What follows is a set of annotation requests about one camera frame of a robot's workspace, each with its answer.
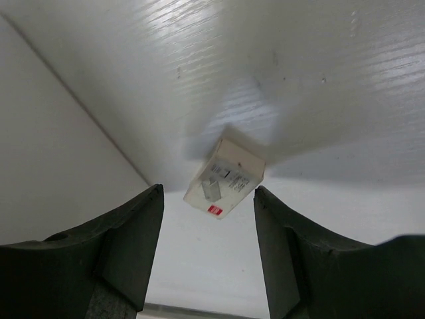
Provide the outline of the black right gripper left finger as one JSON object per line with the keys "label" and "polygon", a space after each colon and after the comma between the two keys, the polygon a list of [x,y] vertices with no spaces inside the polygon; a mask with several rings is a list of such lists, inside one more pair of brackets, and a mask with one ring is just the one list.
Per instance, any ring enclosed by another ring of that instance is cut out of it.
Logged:
{"label": "black right gripper left finger", "polygon": [[43,241],[1,247],[2,318],[135,318],[163,220],[156,184]]}

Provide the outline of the beige white eraser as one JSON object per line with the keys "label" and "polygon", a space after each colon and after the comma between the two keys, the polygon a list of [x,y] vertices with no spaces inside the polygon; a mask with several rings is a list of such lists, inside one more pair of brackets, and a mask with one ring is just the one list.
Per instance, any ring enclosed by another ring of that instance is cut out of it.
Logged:
{"label": "beige white eraser", "polygon": [[266,162],[221,138],[183,197],[185,203],[216,219],[225,218],[263,180]]}

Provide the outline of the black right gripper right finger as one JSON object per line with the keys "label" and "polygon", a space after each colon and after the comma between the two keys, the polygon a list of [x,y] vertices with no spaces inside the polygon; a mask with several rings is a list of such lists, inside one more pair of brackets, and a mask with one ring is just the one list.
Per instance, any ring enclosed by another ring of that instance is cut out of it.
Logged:
{"label": "black right gripper right finger", "polygon": [[322,227],[265,187],[254,213],[271,318],[423,318],[424,237],[368,245]]}

